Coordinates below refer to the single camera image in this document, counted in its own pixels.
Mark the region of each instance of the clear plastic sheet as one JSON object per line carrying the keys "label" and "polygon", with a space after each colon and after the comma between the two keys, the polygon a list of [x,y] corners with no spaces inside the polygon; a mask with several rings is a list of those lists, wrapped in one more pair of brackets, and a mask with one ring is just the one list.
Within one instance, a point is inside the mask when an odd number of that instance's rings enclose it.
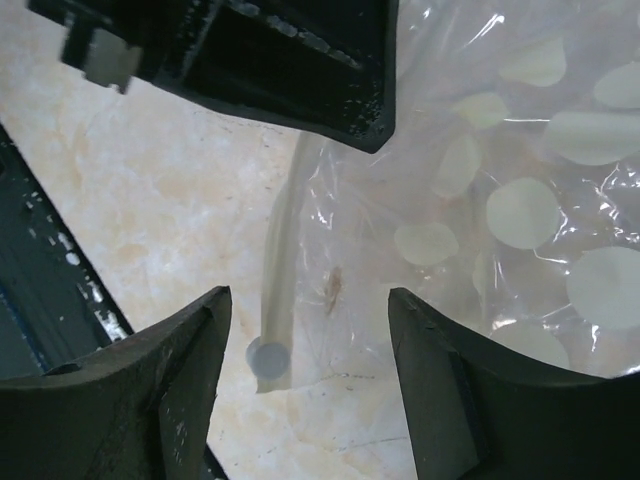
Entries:
{"label": "clear plastic sheet", "polygon": [[396,135],[302,135],[274,208],[259,343],[291,357],[259,391],[393,378],[393,286],[542,361],[637,369],[639,12],[401,1]]}

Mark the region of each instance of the black mechanical part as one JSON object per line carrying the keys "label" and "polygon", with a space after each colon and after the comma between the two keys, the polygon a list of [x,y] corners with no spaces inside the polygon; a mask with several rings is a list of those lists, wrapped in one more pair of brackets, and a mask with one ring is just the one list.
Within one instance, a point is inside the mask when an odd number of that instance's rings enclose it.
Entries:
{"label": "black mechanical part", "polygon": [[[73,372],[78,357],[90,355],[132,334],[133,330],[95,269],[0,125],[0,397],[13,385],[11,382],[22,381],[18,377],[37,383],[40,380],[37,376],[46,372],[60,375]],[[180,380],[184,378],[182,375],[176,381],[184,382]],[[203,385],[214,379],[217,374],[201,377]],[[82,392],[84,387],[74,388]],[[34,404],[34,408],[51,413],[55,406],[47,406],[42,398],[42,403]],[[189,408],[204,406],[202,403]],[[88,403],[78,408],[82,414],[89,415],[93,405]],[[28,439],[9,435],[6,420],[16,411],[2,412],[0,478],[5,478],[10,471],[5,469],[9,466],[7,455],[12,451],[5,448],[5,443],[20,438],[24,445]],[[26,410],[23,413],[24,431],[31,428],[29,431],[37,433],[27,442],[22,455],[29,455],[31,461],[36,462],[40,458],[38,448],[49,449],[49,444],[59,442],[59,437],[65,436],[65,428],[63,424],[51,424],[50,430],[43,429],[38,419],[44,413],[34,411],[32,416]],[[208,417],[202,425],[206,427],[207,422]],[[93,423],[86,424],[88,432],[93,428]],[[80,444],[82,438],[74,441]],[[227,478],[208,448],[204,462],[201,451],[199,455],[201,480]]]}
{"label": "black mechanical part", "polygon": [[389,321],[420,480],[637,477],[640,374],[538,362],[403,289]]}
{"label": "black mechanical part", "polygon": [[29,0],[68,28],[64,63],[365,152],[395,129],[398,0]]}
{"label": "black mechanical part", "polygon": [[0,381],[2,477],[204,475],[202,455],[230,322],[230,291],[218,288],[44,376]]}

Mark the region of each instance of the beige tabletop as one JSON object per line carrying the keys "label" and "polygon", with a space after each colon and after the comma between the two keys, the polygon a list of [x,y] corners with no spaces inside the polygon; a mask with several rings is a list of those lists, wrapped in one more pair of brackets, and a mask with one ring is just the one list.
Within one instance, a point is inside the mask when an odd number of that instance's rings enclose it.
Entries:
{"label": "beige tabletop", "polygon": [[257,395],[245,361],[260,331],[269,213],[297,132],[212,113],[138,80],[125,96],[91,84],[58,62],[63,37],[23,0],[0,0],[0,122],[134,329],[231,286],[209,433],[230,478],[410,479],[406,435],[348,445],[314,437],[366,423],[379,406],[366,388],[335,378]]}

